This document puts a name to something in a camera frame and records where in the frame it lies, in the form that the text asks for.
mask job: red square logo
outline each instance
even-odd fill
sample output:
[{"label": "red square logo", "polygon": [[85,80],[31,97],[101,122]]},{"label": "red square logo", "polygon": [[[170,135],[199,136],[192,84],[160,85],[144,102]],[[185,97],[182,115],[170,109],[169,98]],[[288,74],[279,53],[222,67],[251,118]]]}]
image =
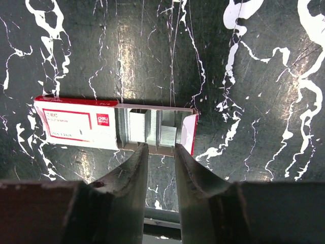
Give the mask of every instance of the red square logo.
[{"label": "red square logo", "polygon": [[97,124],[99,126],[110,126],[108,114],[97,113]]}]

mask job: open cardboard box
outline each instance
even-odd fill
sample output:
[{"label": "open cardboard box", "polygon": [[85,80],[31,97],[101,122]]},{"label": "open cardboard box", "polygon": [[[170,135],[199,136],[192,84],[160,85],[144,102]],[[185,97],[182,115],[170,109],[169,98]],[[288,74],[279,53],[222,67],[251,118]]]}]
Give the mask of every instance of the open cardboard box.
[{"label": "open cardboard box", "polygon": [[173,144],[180,143],[193,155],[195,109],[44,96],[34,99],[34,107],[49,143],[135,150],[146,142],[150,154],[164,156],[173,156]]}]

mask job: black marble surface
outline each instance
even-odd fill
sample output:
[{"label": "black marble surface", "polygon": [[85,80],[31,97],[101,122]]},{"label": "black marble surface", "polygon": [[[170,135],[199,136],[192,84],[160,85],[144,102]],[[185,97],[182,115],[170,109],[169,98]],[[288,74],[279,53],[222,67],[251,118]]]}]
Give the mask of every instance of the black marble surface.
[{"label": "black marble surface", "polygon": [[[323,180],[321,0],[4,0],[0,177],[91,182],[128,151],[45,142],[41,94],[200,112],[194,157],[228,181]],[[147,206],[177,211],[172,158]]]}]

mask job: red and white box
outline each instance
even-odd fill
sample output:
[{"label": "red and white box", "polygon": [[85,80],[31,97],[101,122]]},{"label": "red and white box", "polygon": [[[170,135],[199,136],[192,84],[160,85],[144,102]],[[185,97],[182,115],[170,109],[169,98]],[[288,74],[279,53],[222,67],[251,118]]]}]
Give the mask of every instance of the red and white box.
[{"label": "red and white box", "polygon": [[148,122],[149,130],[146,130],[146,138],[149,144],[149,153],[165,156],[173,155],[172,146],[154,145],[154,139],[157,138],[155,133],[157,111],[161,111],[162,119],[167,115],[175,114],[181,121],[181,125],[163,126],[164,130],[179,128],[177,135],[174,133],[175,142],[181,143],[187,151],[192,155],[194,147],[194,138],[196,133],[198,113],[195,109],[161,107],[149,105],[132,105],[120,104],[118,101],[104,100],[86,100],[86,99],[70,99],[70,98],[51,98],[39,96],[34,99],[34,107],[40,116],[43,129],[46,133],[46,141],[54,144],[65,144],[85,147],[95,147],[111,150],[135,150],[137,142],[127,141],[120,143],[121,125],[119,117],[121,112],[126,114],[126,124],[124,130],[126,134],[131,134],[130,128],[134,128],[137,121],[131,121],[128,117],[133,111],[149,111],[151,120]]}]

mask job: red logo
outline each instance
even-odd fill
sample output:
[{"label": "red logo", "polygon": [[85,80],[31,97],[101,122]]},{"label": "red logo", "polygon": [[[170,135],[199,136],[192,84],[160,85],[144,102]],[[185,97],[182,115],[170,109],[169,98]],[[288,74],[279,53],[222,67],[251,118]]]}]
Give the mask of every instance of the red logo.
[{"label": "red logo", "polygon": [[97,113],[97,124],[99,126],[110,126],[108,114]]}]

